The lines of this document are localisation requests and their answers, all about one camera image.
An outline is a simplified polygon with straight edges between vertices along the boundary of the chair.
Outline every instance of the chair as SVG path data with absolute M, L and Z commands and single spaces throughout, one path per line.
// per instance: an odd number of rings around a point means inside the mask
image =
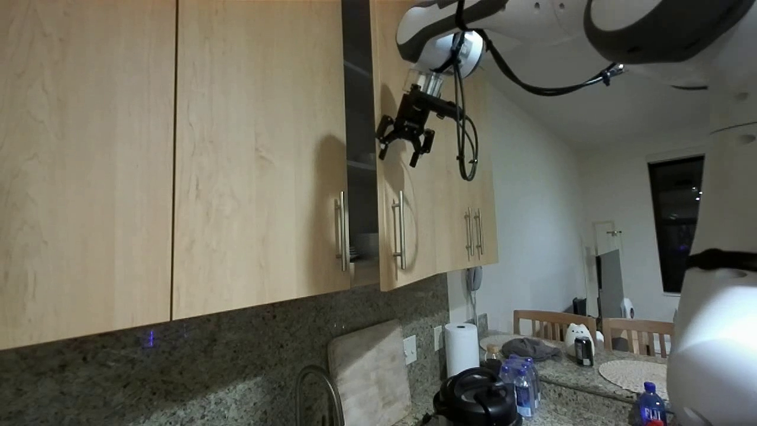
M 603 318 L 602 330 L 606 335 L 607 350 L 669 358 L 671 323 Z
M 520 335 L 520 323 L 529 323 L 529 337 L 545 342 L 566 342 L 566 330 L 570 325 L 584 325 L 596 337 L 596 318 L 549 313 L 549 310 L 514 310 L 514 332 Z

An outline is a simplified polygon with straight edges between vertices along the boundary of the window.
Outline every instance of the window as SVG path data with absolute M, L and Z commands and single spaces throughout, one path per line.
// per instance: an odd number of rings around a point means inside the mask
M 703 157 L 649 166 L 664 293 L 681 293 L 700 212 L 703 166 Z

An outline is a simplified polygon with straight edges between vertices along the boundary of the black cable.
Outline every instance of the black cable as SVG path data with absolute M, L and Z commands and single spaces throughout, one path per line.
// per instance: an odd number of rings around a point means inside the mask
M 458 169 L 458 175 L 470 183 L 475 179 L 475 170 L 479 170 L 479 130 L 475 130 L 475 123 L 469 116 L 466 85 L 464 85 L 464 76 L 458 72 L 458 57 L 455 57 L 452 76 L 455 76 L 455 104 L 458 108 L 457 116 L 455 116 L 457 169 Z
M 596 84 L 603 84 L 603 85 L 610 85 L 610 80 L 623 73 L 623 67 L 610 61 L 606 68 L 602 68 L 598 73 L 594 73 L 591 79 L 586 79 L 584 84 L 577 84 L 577 85 L 564 85 L 564 87 L 538 87 L 538 85 L 529 85 L 525 80 L 520 80 L 516 76 L 516 72 L 505 61 L 505 57 L 499 54 L 499 51 L 494 48 L 492 38 L 487 37 L 487 32 L 483 29 L 474 29 L 483 44 L 487 45 L 487 51 L 492 52 L 494 57 L 494 65 L 499 67 L 499 72 L 512 79 L 516 85 L 520 85 L 525 92 L 532 92 L 532 96 L 539 96 L 539 98 L 561 98 L 561 96 L 568 96 L 568 92 L 576 92 L 576 91 L 583 91 L 583 87 L 590 87 L 590 85 L 596 85 Z
M 464 19 L 466 0 L 457 0 L 455 26 L 464 34 L 469 32 L 469 21 Z
M 708 92 L 709 85 L 669 85 L 675 91 L 683 91 L 683 92 Z

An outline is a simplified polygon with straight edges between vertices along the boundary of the cabinet door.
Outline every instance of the cabinet door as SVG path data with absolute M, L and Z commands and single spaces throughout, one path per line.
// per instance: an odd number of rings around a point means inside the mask
M 341 2 L 182 0 L 175 318 L 347 290 Z
M 439 225 L 439 273 L 489 266 L 497 263 L 497 215 L 492 192 L 492 157 L 494 136 L 487 126 L 486 73 L 479 72 L 464 80 L 466 111 L 479 130 L 479 169 L 474 180 L 464 180 L 458 173 L 458 143 L 455 121 L 429 121 L 437 130 L 432 157 L 442 162 L 437 166 L 437 180 L 442 183 L 437 197 Z M 455 100 L 455 84 L 448 79 L 442 98 Z
M 497 136 L 489 126 L 487 111 L 487 76 L 483 72 L 466 79 L 466 110 L 479 129 L 479 173 L 466 188 L 469 201 L 466 220 L 470 224 L 474 247 L 469 251 L 469 268 L 499 263 L 497 244 L 497 212 L 494 212 L 494 183 L 492 183 L 492 145 Z
M 398 52 L 398 24 L 413 0 L 371 0 L 371 54 L 373 54 L 373 111 L 395 116 L 402 96 L 413 84 L 413 72 Z M 421 157 L 410 166 L 412 147 L 392 143 L 378 162 L 378 263 L 380 290 L 398 290 L 423 278 L 444 273 L 444 188 L 439 180 L 442 157 Z
M 172 0 L 0 2 L 0 349 L 171 318 Z

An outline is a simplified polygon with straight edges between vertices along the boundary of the metal handle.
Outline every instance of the metal handle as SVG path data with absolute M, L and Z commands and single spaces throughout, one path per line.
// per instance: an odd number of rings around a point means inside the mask
M 479 257 L 483 257 L 483 225 L 481 225 L 481 212 L 475 212 L 474 224 L 475 224 L 475 251 L 479 251 Z
M 298 393 L 298 401 L 300 401 L 298 425 L 306 425 L 303 421 L 303 415 L 306 415 L 306 406 L 303 402 L 306 402 L 306 380 L 307 376 L 314 376 L 316 381 L 322 381 L 322 387 L 326 387 L 326 390 L 328 390 L 328 416 L 333 420 L 332 425 L 333 426 L 345 426 L 345 412 L 344 412 L 339 390 L 335 390 L 332 376 L 316 366 L 306 366 L 295 376 L 294 390 Z
M 345 192 L 335 197 L 335 257 L 341 268 L 350 273 L 350 209 Z
M 402 220 L 402 209 L 404 207 L 404 192 L 398 192 L 398 200 L 392 201 L 392 225 L 395 225 L 395 263 L 398 268 L 402 268 L 402 254 L 404 254 L 404 241 L 402 241 L 402 235 L 404 235 L 404 220 Z
M 470 251 L 474 251 L 474 219 L 470 219 L 470 213 L 466 213 L 464 220 L 466 220 L 466 251 L 470 257 Z

